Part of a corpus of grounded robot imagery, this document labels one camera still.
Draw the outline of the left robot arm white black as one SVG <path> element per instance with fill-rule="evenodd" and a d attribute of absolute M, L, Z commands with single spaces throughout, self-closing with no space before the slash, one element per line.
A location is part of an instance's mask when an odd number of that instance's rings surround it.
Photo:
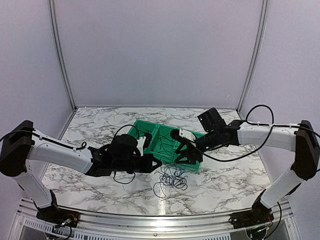
<path fill-rule="evenodd" d="M 111 143 L 100 148 L 80 147 L 51 138 L 36 130 L 33 122 L 23 121 L 0 139 L 0 171 L 13 178 L 31 197 L 40 216 L 58 223 L 63 211 L 56 196 L 38 176 L 30 161 L 41 161 L 73 169 L 90 177 L 107 177 L 111 173 L 150 174 L 162 165 L 151 153 L 144 153 L 148 137 L 129 134 L 115 135 Z"/>

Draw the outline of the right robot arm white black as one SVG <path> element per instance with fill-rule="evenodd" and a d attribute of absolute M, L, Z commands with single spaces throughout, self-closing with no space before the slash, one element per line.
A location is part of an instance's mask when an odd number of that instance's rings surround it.
<path fill-rule="evenodd" d="M 198 119 L 206 132 L 201 137 L 182 128 L 171 130 L 170 137 L 180 142 L 175 150 L 176 163 L 183 158 L 187 159 L 185 164 L 201 163 L 207 151 L 228 146 L 256 145 L 258 149 L 273 147 L 295 153 L 292 165 L 253 203 L 247 214 L 252 224 L 260 223 L 274 205 L 319 171 L 320 135 L 308 120 L 276 124 L 236 119 L 226 123 L 214 107 L 200 114 Z"/>

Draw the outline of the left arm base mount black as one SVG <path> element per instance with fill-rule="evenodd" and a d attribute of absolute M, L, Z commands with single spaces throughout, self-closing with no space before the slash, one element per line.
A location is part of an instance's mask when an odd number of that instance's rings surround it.
<path fill-rule="evenodd" d="M 36 218 L 55 224 L 55 225 L 61 225 L 63 222 L 66 222 L 68 219 L 71 220 L 70 223 L 68 223 L 68 226 L 71 226 L 72 228 L 76 228 L 79 222 L 80 213 L 78 211 L 71 211 L 66 209 L 61 209 L 59 212 L 54 213 L 40 213 L 39 211 L 36 214 Z"/>

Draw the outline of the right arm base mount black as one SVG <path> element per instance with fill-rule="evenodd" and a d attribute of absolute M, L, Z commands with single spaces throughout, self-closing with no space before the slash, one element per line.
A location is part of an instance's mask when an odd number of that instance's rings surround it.
<path fill-rule="evenodd" d="M 270 223 L 273 220 L 274 215 L 271 210 L 250 209 L 232 213 L 228 222 L 234 229 L 240 229 Z"/>

